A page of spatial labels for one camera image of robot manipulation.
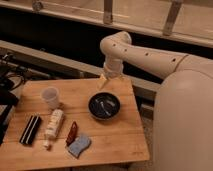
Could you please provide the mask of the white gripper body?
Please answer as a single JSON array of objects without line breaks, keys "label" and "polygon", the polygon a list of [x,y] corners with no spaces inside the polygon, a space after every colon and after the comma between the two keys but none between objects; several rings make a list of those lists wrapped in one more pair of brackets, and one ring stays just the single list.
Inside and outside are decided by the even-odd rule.
[{"label": "white gripper body", "polygon": [[110,68],[107,64],[103,66],[104,75],[107,79],[116,78],[122,75],[123,66],[118,65],[115,68]]}]

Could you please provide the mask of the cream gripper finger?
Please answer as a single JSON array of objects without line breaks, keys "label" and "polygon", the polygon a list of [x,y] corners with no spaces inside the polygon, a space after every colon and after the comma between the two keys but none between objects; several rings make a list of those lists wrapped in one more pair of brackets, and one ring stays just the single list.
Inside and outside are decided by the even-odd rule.
[{"label": "cream gripper finger", "polygon": [[106,82],[107,82],[107,78],[105,77],[104,74],[101,74],[98,81],[98,88],[102,89],[105,86]]}]

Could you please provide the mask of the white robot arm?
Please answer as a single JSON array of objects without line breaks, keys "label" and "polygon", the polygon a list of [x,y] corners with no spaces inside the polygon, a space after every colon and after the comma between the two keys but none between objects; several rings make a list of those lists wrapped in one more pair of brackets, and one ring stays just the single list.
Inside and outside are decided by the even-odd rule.
[{"label": "white robot arm", "polygon": [[103,38],[104,74],[125,62],[163,80],[155,97],[154,171],[213,171],[213,60],[134,46],[125,31]]}]

